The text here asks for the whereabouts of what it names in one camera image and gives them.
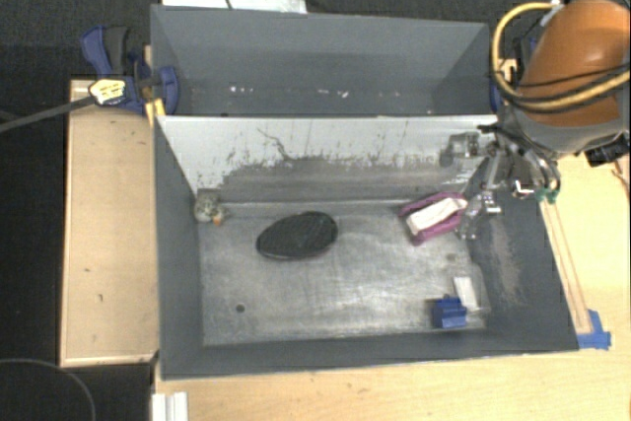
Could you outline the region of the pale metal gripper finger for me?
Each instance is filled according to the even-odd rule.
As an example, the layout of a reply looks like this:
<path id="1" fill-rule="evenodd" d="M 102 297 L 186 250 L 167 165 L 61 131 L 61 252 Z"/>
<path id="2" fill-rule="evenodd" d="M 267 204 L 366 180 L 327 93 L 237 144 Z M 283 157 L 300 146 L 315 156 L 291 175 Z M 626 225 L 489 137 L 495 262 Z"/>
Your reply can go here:
<path id="1" fill-rule="evenodd" d="M 473 131 L 452 135 L 447 146 L 440 152 L 439 165 L 450 167 L 456 161 L 476 157 L 479 152 L 479 138 L 480 134 Z"/>
<path id="2" fill-rule="evenodd" d="M 474 240 L 481 224 L 503 212 L 496 191 L 480 191 L 467 203 L 461 216 L 457 234 L 462 240 Z"/>

